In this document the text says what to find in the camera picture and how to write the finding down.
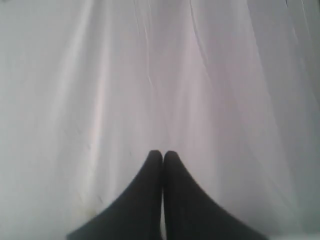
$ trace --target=white sheet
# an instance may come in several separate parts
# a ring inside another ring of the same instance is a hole
[[[151,149],[269,236],[320,232],[320,111],[285,1],[0,3],[0,239],[63,239]]]

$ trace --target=white fabric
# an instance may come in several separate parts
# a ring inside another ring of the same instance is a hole
[[[151,149],[264,234],[319,231],[299,49],[284,0],[1,2],[0,239],[63,239]]]

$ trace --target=white backdrop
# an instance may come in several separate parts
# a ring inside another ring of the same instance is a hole
[[[63,239],[148,151],[269,236],[320,231],[320,111],[285,0],[0,3],[0,239]]]

